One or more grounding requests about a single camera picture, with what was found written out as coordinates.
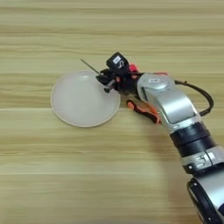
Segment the metal rod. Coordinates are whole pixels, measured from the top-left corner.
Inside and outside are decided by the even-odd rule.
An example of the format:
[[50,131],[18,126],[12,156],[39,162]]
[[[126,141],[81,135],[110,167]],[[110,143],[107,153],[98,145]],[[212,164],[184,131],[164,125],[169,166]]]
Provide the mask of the metal rod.
[[101,74],[100,72],[98,72],[95,68],[93,68],[92,66],[90,66],[84,59],[80,59],[80,61],[82,61],[86,66],[88,66],[89,68],[91,68],[93,71],[95,71],[97,74]]

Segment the frosted plastic plate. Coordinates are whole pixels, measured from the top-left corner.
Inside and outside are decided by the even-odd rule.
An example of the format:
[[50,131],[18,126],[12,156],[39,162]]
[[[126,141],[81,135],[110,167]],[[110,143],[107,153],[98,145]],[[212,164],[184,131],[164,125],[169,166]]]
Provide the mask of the frosted plastic plate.
[[79,127],[105,123],[119,109],[121,96],[112,90],[106,94],[92,71],[71,72],[53,87],[52,110],[64,122]]

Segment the wood grain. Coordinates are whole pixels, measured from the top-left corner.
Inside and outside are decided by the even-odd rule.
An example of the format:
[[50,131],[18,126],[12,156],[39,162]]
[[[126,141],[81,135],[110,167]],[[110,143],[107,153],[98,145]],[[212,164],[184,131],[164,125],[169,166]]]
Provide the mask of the wood grain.
[[[224,2],[1,0],[0,222],[200,223],[162,126],[122,106],[94,129],[64,124],[50,93],[64,73],[121,51],[142,71],[205,88],[205,118],[224,144]],[[207,104],[186,89],[198,110]]]

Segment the robotic arm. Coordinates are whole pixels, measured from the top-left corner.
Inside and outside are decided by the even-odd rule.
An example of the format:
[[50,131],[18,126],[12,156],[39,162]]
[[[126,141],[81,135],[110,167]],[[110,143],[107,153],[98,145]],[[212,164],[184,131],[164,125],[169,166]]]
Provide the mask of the robotic arm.
[[187,190],[199,217],[206,224],[224,224],[224,149],[217,145],[190,99],[166,74],[139,73],[119,53],[96,76],[105,92],[134,95],[152,105],[192,175]]

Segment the black cable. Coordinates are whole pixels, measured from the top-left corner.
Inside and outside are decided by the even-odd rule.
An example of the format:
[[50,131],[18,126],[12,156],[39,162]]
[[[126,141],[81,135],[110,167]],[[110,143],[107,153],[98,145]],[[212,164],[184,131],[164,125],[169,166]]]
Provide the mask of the black cable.
[[201,93],[203,96],[206,97],[206,99],[208,101],[208,104],[209,104],[209,107],[207,109],[199,112],[199,114],[201,116],[205,116],[205,115],[209,114],[212,111],[212,109],[214,107],[214,99],[207,91],[205,91],[204,89],[202,89],[200,87],[196,87],[193,84],[188,83],[187,81],[175,80],[175,84],[176,85],[187,86],[189,88],[193,88],[194,90],[198,91],[199,93]]

